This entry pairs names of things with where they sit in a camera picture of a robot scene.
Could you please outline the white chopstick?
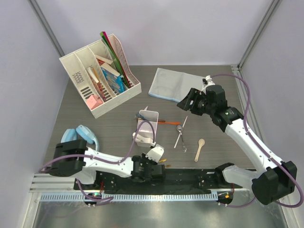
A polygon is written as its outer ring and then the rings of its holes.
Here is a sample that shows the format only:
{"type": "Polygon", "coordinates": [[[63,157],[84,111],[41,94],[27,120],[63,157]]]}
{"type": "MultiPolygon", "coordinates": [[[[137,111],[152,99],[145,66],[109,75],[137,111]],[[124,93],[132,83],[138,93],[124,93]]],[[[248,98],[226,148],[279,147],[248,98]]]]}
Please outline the white chopstick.
{"type": "Polygon", "coordinates": [[[175,149],[175,148],[177,147],[177,144],[178,144],[178,142],[179,142],[179,139],[181,139],[181,141],[182,141],[182,149],[183,149],[184,152],[187,151],[187,148],[186,148],[186,146],[185,146],[185,144],[184,144],[184,142],[183,142],[182,132],[183,132],[183,128],[184,128],[184,126],[185,126],[185,123],[186,123],[187,119],[188,119],[188,116],[185,117],[185,119],[184,119],[184,121],[183,121],[182,124],[179,124],[179,125],[177,125],[177,127],[176,127],[176,129],[177,129],[179,135],[178,135],[178,137],[177,137],[177,139],[176,139],[176,142],[175,142],[175,144],[174,144],[174,147],[173,147],[173,148],[175,149]]]}

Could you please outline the silver metal spoon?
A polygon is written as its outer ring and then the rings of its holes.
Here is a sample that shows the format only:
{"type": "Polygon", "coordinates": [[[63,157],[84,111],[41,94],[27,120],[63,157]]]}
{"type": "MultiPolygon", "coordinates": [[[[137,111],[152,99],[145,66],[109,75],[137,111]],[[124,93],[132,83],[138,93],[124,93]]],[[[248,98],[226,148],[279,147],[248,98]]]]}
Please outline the silver metal spoon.
{"type": "Polygon", "coordinates": [[[180,125],[180,124],[177,125],[177,130],[180,133],[180,138],[181,138],[181,142],[182,142],[182,150],[183,150],[183,152],[186,152],[187,148],[185,146],[185,143],[184,143],[184,140],[183,140],[183,136],[182,136],[182,131],[183,131],[182,125],[180,125]]]}

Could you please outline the white ceramic spoon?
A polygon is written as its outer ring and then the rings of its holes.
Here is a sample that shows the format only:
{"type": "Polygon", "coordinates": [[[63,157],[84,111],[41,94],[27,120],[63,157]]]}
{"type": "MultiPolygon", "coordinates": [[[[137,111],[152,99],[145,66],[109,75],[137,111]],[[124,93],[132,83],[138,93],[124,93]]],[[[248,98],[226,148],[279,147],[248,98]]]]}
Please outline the white ceramic spoon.
{"type": "Polygon", "coordinates": [[[151,138],[143,137],[140,134],[133,133],[133,138],[135,138],[135,142],[137,143],[148,143],[151,144],[153,141],[151,138]]]}

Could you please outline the orange plastic utensil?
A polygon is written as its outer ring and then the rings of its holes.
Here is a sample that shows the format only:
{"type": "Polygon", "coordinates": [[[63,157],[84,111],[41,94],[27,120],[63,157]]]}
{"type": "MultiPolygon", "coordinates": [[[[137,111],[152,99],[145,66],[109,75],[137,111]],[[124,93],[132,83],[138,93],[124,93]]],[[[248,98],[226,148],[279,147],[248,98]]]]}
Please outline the orange plastic utensil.
{"type": "Polygon", "coordinates": [[[180,122],[161,122],[159,121],[158,124],[170,124],[170,125],[179,125],[180,122]]]}

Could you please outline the white utensil container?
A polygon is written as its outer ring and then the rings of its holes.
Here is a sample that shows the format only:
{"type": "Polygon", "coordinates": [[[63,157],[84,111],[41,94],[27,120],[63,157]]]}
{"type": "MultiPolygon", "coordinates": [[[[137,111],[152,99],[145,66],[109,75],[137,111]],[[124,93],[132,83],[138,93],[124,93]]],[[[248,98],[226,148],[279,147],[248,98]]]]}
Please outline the white utensil container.
{"type": "Polygon", "coordinates": [[[151,144],[136,142],[136,144],[140,147],[145,147],[145,148],[154,147],[156,145],[156,132],[157,132],[157,126],[159,120],[159,113],[149,110],[140,110],[139,114],[144,116],[146,120],[138,119],[138,123],[137,123],[137,129],[139,129],[138,134],[140,134],[143,137],[151,138],[153,142],[151,144]]]}

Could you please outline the blue plastic knife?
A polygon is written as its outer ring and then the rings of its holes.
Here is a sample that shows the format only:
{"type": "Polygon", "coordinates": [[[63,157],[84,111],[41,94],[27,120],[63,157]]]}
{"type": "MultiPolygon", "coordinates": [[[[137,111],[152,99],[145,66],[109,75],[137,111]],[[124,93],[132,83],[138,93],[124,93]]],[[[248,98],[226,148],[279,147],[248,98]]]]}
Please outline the blue plastic knife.
{"type": "Polygon", "coordinates": [[[135,118],[136,119],[146,120],[146,118],[144,116],[142,116],[141,114],[139,114],[139,113],[135,115],[135,118]]]}

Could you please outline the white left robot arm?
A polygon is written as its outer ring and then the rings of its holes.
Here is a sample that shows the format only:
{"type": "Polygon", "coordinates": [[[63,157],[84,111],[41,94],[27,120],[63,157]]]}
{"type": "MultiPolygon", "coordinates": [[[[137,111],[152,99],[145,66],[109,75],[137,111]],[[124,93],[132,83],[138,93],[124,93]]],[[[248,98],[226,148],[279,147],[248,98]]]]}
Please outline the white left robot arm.
{"type": "Polygon", "coordinates": [[[85,140],[75,140],[56,145],[54,159],[45,165],[45,171],[56,177],[74,177],[95,190],[101,184],[98,172],[138,182],[163,177],[164,165],[158,164],[163,154],[164,148],[157,144],[147,154],[123,158],[89,148],[85,140]]]}

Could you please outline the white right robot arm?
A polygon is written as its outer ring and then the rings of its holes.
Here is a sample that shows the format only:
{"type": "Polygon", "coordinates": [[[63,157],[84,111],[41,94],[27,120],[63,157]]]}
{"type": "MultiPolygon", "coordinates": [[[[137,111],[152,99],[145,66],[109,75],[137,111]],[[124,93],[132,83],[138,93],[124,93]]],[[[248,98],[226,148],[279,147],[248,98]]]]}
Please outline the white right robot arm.
{"type": "Polygon", "coordinates": [[[217,186],[224,188],[234,183],[249,189],[264,205],[294,192],[292,180],[296,178],[296,165],[292,161],[284,162],[249,128],[244,127],[243,115],[238,109],[228,106],[221,86],[210,86],[205,92],[191,88],[177,106],[195,115],[209,115],[212,122],[237,143],[256,169],[249,171],[232,163],[221,165],[214,176],[217,186]]]}

